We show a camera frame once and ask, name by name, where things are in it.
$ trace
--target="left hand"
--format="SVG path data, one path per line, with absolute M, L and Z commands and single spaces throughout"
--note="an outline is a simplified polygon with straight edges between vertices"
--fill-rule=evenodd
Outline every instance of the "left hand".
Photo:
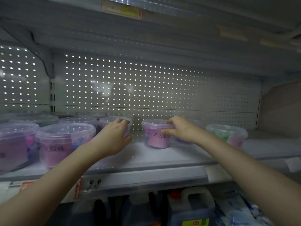
M 132 141 L 132 135 L 123 137 L 129 123 L 128 120 L 117 118 L 106 125 L 90 142 L 82 146 L 85 146 L 85 151 L 91 151 L 95 161 L 116 155 Z

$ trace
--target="red cap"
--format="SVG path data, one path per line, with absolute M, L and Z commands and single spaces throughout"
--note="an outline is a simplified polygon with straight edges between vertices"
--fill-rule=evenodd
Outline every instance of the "red cap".
M 181 199 L 181 193 L 180 193 L 179 190 L 171 190 L 170 191 L 170 197 L 173 200 L 179 200 L 179 199 Z

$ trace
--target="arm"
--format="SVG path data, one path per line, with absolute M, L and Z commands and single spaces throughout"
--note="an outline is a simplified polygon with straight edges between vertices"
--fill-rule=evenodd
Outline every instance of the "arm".
M 164 129 L 163 134 L 193 142 L 207 151 L 270 220 L 282 226 L 301 222 L 299 184 L 184 118 L 173 117 L 168 122 L 176 129 Z
M 47 174 L 1 205 L 0 225 L 44 225 L 89 167 L 100 159 L 117 154 L 130 143 L 132 136 L 123 138 L 128 123 L 116 119 L 90 142 L 77 148 Z

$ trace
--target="plastic jug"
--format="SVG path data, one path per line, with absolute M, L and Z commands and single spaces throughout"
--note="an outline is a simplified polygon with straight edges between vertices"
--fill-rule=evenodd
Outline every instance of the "plastic jug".
M 168 195 L 168 226 L 209 226 L 214 219 L 215 203 L 205 187 L 172 190 Z
M 122 207 L 122 226 L 157 225 L 156 197 L 149 193 L 131 194 Z
M 111 209 L 108 198 L 75 202 L 67 226 L 109 226 Z

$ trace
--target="metal shelving unit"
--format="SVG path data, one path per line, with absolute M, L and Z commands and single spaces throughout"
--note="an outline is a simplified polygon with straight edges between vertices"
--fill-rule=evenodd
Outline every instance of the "metal shelving unit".
M 82 196 L 228 180 L 211 176 L 208 170 L 217 175 L 221 168 L 195 145 L 147 149 L 141 121 L 181 115 L 204 126 L 255 129 L 262 91 L 300 78 L 300 48 L 287 38 L 298 26 L 288 19 L 224 14 L 231 8 L 213 17 L 205 15 L 214 8 L 205 2 L 193 8 L 184 0 L 114 0 L 142 7 L 137 20 L 101 12 L 104 0 L 52 1 L 0 1 L 0 110 L 133 115 L 133 143 L 83 175 Z M 224 18 L 233 14 L 233 22 Z M 299 140 L 256 133 L 244 150 L 289 173 L 301 169 L 299 146 Z M 46 172 L 36 163 L 1 175 L 2 201 Z M 88 188 L 99 179 L 97 190 Z M 72 194 L 65 201 L 74 201 Z

